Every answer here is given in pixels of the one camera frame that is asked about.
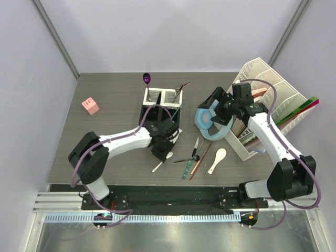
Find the green patterned chopstick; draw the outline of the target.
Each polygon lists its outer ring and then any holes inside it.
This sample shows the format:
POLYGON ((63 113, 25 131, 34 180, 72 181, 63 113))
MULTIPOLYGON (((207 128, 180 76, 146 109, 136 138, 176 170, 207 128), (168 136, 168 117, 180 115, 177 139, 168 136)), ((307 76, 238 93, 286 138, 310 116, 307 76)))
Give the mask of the green patterned chopstick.
POLYGON ((187 163, 187 165, 186 165, 186 168, 185 168, 184 173, 183 173, 183 176, 182 176, 182 179, 183 179, 183 180, 186 179, 187 174, 188 174, 188 171, 189 171, 189 169, 190 169, 190 167, 191 167, 193 161, 194 161, 193 158, 190 158, 190 159, 188 160, 188 163, 187 163))

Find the small white ceramic spoon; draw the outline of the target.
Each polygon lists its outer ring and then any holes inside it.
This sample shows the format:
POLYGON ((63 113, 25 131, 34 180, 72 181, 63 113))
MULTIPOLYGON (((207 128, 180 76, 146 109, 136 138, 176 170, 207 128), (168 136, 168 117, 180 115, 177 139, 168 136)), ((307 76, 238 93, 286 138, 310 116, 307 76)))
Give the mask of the small white ceramic spoon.
MULTIPOLYGON (((166 159, 169 159, 173 156, 173 152, 169 152, 166 156, 166 159)), ((152 173, 154 173, 162 164, 164 163, 164 161, 161 161, 153 170, 152 173)))

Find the white desk file organizer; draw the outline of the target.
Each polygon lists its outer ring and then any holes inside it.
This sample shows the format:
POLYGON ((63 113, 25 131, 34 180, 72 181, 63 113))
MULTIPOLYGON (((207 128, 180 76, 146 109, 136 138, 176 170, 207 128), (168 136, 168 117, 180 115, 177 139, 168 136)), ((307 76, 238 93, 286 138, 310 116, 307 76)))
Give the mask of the white desk file organizer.
MULTIPOLYGON (((263 103, 267 109, 270 108, 274 100, 276 101, 274 107, 271 109, 271 117, 275 124, 308 100, 259 57, 244 64, 235 78, 234 83, 239 81, 242 82, 246 79, 261 79, 269 82, 275 87, 277 92, 276 98, 274 97, 272 88, 267 84, 258 81, 251 82, 251 90, 267 88, 266 93, 258 101, 263 103)), ((277 127, 283 135, 288 134, 288 132, 290 132, 308 113, 310 113, 315 106, 299 113, 292 119, 277 127)), ((225 139, 242 161, 249 159, 257 153, 265 152, 265 148, 262 146, 256 135, 252 133, 239 119, 234 120, 231 130, 225 136, 225 139)))

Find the aluminium frame rail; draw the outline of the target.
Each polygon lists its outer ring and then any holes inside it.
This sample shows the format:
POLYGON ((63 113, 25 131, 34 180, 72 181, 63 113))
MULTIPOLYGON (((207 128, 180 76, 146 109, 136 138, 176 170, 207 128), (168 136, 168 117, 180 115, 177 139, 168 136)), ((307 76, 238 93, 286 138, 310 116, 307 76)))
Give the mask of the aluminium frame rail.
POLYGON ((256 207, 233 206, 228 201, 209 204, 136 205, 128 210, 103 210, 87 194, 74 192, 38 193, 33 213, 44 214, 46 223, 93 223, 100 227, 113 223, 211 223, 240 222, 250 213, 294 211, 295 207, 261 200, 256 207))

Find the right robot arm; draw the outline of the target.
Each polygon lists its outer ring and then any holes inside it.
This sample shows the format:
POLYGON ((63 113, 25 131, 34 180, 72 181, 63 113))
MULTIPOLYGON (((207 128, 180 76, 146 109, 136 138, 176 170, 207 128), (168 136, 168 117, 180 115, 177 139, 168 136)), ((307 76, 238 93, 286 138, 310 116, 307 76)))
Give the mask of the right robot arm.
POLYGON ((251 94, 250 80, 232 85, 233 92, 226 93, 217 87, 198 108, 214 108, 213 122, 227 126, 236 117, 251 130, 261 141, 269 154, 274 168, 266 180, 244 182, 237 201, 242 207, 250 207, 256 198, 270 198, 276 202, 291 202, 292 198, 310 195, 317 191, 316 202, 302 209, 312 209, 321 201, 321 188, 315 176, 316 161, 312 156, 304 156, 281 133, 271 118, 271 110, 263 103, 255 103, 251 94))

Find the white slotted utensil caddy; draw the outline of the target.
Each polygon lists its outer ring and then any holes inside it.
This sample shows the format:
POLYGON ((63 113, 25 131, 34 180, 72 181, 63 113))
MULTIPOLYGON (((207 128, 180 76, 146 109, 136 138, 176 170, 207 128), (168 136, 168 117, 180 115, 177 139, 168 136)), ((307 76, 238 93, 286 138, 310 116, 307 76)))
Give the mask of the white slotted utensil caddy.
POLYGON ((162 93, 161 97, 161 106, 164 107, 174 107, 178 108, 182 105, 183 100, 183 91, 180 93, 180 95, 176 98, 175 102, 173 103, 172 100, 175 95, 175 89, 163 89, 163 88, 149 88, 150 95, 152 98, 152 102, 148 102, 147 100, 147 89, 145 89, 145 94, 143 98, 142 104, 144 106, 150 106, 156 103, 156 100, 158 98, 159 92, 162 93))

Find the pink cube power adapter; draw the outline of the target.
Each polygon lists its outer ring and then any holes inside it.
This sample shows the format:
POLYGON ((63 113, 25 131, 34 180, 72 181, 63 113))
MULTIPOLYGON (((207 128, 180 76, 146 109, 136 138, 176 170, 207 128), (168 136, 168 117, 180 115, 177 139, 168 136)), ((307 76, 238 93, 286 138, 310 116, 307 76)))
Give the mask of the pink cube power adapter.
POLYGON ((85 110, 90 114, 93 115, 96 112, 99 111, 99 106, 97 103, 94 101, 93 98, 89 97, 85 101, 82 102, 82 106, 85 108, 85 110))

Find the red book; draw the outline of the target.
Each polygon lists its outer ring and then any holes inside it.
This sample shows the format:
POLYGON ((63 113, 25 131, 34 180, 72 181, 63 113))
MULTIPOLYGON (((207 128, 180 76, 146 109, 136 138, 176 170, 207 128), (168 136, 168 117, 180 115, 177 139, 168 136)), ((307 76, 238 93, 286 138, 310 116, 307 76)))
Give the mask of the red book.
POLYGON ((254 103, 258 102, 261 97, 266 93, 267 88, 259 88, 251 91, 251 94, 254 99, 254 103))

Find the small black spoon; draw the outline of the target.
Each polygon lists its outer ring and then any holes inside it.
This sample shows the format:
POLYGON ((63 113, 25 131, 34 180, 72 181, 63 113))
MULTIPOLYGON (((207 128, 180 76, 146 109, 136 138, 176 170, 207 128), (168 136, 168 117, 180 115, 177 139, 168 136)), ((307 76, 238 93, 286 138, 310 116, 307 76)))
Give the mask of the small black spoon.
POLYGON ((179 163, 179 162, 186 162, 186 161, 199 161, 200 160, 200 156, 199 155, 194 155, 193 157, 189 158, 189 159, 182 159, 182 160, 178 160, 178 161, 174 161, 174 163, 179 163))

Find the green and magenta folders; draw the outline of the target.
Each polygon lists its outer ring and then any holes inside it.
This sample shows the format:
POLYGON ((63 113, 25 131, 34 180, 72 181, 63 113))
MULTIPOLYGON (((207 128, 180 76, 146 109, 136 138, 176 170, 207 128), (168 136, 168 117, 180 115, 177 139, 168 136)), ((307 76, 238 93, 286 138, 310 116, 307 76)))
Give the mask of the green and magenta folders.
POLYGON ((310 107, 313 107, 319 103, 319 99, 317 97, 311 97, 307 101, 305 101, 302 105, 300 105, 298 108, 294 109, 293 112, 285 116, 283 119, 278 121, 276 123, 276 126, 280 126, 287 122, 288 120, 292 119, 294 116, 297 116, 299 113, 309 109, 310 107))

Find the large white ceramic spoon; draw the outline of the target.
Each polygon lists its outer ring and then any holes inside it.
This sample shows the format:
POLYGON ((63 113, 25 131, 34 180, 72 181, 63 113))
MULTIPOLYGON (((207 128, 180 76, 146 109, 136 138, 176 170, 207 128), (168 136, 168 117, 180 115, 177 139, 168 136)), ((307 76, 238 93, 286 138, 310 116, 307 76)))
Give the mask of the large white ceramic spoon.
POLYGON ((211 166, 210 170, 208 171, 208 174, 212 174, 213 171, 215 170, 216 165, 223 160, 226 157, 226 150, 224 148, 220 148, 217 150, 216 154, 215 154, 215 161, 213 163, 213 165, 211 166))

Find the black mounting base plate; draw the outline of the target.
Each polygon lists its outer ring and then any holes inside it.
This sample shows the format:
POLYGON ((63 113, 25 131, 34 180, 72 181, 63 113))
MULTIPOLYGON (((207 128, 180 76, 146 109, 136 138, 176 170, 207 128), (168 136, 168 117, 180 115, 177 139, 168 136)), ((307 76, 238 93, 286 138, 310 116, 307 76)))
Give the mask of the black mounting base plate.
POLYGON ((267 209, 271 199, 247 199, 240 187, 222 186, 108 186, 110 195, 101 205, 112 210, 133 209, 134 214, 158 210, 183 214, 193 211, 267 209))

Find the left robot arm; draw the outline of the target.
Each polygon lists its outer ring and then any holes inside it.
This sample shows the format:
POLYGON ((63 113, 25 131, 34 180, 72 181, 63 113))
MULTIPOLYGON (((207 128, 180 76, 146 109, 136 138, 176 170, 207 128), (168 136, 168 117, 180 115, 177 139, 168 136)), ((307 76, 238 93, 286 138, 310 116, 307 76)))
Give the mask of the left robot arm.
POLYGON ((79 181, 94 196, 94 204, 107 209, 112 202, 102 177, 107 161, 128 151, 150 147, 152 155, 164 163, 181 133, 179 125, 169 118, 159 122, 145 120, 132 130, 113 135, 98 136, 91 131, 70 152, 68 161, 79 181))

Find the purple iridescent spoon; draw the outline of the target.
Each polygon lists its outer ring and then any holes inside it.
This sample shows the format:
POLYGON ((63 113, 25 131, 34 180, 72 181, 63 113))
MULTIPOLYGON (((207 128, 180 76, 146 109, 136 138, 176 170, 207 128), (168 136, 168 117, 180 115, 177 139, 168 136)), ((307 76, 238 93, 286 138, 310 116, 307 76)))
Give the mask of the purple iridescent spoon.
POLYGON ((151 81, 151 76, 150 76, 149 73, 146 72, 146 73, 143 74, 143 81, 146 84, 147 93, 148 92, 150 93, 149 84, 150 84, 150 81, 151 81))

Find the silver spoon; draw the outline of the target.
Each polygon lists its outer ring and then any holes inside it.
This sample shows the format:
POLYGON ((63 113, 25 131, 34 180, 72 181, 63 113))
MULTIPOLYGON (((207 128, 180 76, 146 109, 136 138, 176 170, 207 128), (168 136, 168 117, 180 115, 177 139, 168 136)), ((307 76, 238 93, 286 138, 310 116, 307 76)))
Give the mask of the silver spoon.
POLYGON ((152 98, 151 98, 151 95, 150 95, 149 92, 147 93, 147 100, 148 100, 148 102, 152 102, 152 98))

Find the black knife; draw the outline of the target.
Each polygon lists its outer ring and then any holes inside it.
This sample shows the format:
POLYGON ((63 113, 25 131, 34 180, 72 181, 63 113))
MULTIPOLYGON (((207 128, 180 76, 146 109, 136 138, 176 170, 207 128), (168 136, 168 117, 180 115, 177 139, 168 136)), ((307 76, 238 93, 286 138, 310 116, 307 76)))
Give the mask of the black knife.
POLYGON ((159 92, 159 95, 157 97, 156 100, 156 107, 157 107, 157 121, 160 122, 161 118, 162 118, 162 108, 161 108, 161 97, 162 97, 162 93, 159 92))

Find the black slotted utensil caddy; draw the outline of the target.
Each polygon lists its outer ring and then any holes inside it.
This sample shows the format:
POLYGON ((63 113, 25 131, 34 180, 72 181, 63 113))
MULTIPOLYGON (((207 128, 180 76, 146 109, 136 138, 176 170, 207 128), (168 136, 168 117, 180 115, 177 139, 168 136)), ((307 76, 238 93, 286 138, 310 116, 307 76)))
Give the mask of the black slotted utensil caddy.
POLYGON ((181 107, 174 108, 174 107, 165 107, 168 112, 166 112, 163 107, 154 107, 152 108, 145 119, 144 125, 146 122, 164 122, 167 119, 172 117, 175 124, 180 126, 180 118, 181 118, 181 107))

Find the light blue headphones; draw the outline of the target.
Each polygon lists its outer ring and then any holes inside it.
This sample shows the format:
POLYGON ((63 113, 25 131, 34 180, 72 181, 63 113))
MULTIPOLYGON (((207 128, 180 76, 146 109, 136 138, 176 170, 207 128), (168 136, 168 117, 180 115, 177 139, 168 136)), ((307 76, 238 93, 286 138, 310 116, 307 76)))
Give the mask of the light blue headphones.
POLYGON ((231 130, 234 120, 234 118, 231 118, 227 125, 221 125, 219 123, 213 122, 211 118, 216 116, 214 109, 217 105, 218 101, 215 100, 209 109, 198 109, 194 118, 194 124, 199 129, 203 138, 210 141, 218 141, 224 138, 231 130), (208 130, 212 126, 215 126, 218 129, 218 132, 210 135, 208 130))

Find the rose gold chopstick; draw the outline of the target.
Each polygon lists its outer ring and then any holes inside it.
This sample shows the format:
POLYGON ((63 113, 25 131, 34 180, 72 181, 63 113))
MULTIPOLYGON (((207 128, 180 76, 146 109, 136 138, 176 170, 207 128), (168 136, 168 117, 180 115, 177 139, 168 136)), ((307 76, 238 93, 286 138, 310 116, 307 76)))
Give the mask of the rose gold chopstick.
POLYGON ((206 156, 206 154, 208 153, 210 147, 212 146, 212 143, 209 144, 209 146, 206 148, 206 150, 204 151, 203 155, 200 157, 199 161, 196 163, 195 167, 192 169, 191 171, 191 175, 193 176, 194 173, 197 171, 199 165, 201 164, 201 162, 203 161, 204 157, 206 156))

